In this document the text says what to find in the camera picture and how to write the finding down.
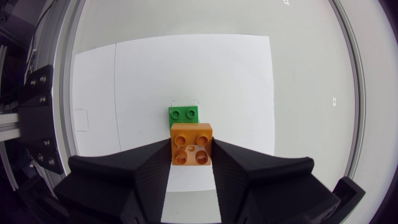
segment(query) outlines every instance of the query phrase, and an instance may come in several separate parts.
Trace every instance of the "orange lego duplo brick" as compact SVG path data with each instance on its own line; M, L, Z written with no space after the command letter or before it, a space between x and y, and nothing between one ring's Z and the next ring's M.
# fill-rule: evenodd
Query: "orange lego duplo brick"
M172 164L178 166L201 166L211 164L210 124L174 123L170 129Z

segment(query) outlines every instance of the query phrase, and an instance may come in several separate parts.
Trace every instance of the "green brick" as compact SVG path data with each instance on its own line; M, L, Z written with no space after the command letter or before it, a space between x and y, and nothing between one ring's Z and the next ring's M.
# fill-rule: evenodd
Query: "green brick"
M198 106L169 107L169 123L199 123Z

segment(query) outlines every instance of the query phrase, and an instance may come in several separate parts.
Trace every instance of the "bolt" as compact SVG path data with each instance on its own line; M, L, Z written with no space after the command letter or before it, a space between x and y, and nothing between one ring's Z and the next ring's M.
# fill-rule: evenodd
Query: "bolt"
M45 83L45 80L46 80L46 77L45 77L45 75L43 75L42 77L40 77L40 82L41 82L42 84L44 84L44 83Z
M54 160L51 157L49 157L49 164L50 164L50 166L54 166L55 165L55 162L54 162Z
M45 96L41 96L39 99L39 103L44 104L45 103Z
M37 159L40 161L40 162L43 162L43 156L39 153L39 155L37 155Z

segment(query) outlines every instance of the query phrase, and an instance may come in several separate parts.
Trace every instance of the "black bracket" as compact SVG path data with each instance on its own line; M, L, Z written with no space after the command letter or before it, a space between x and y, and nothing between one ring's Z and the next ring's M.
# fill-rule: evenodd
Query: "black bracket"
M268 156L214 139L211 160L223 223L339 223L364 195L347 177L330 192L311 174L308 157ZM72 173L54 192L73 222L160 223L169 139L68 163Z
M52 113L52 77L53 67L44 66L29 75L19 93L19 139L40 166L62 174Z

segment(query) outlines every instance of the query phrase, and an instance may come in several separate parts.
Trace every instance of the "white paper sheet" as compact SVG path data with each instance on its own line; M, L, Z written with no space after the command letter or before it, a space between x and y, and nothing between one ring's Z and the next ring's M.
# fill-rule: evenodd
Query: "white paper sheet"
M114 106L115 47L113 44L75 56L72 105L80 156L104 156L121 151Z
M211 124L215 138L274 154L268 37L173 35L119 43L115 91L123 151L169 138L171 102L196 100L199 120ZM171 166L167 191L211 189L211 166Z

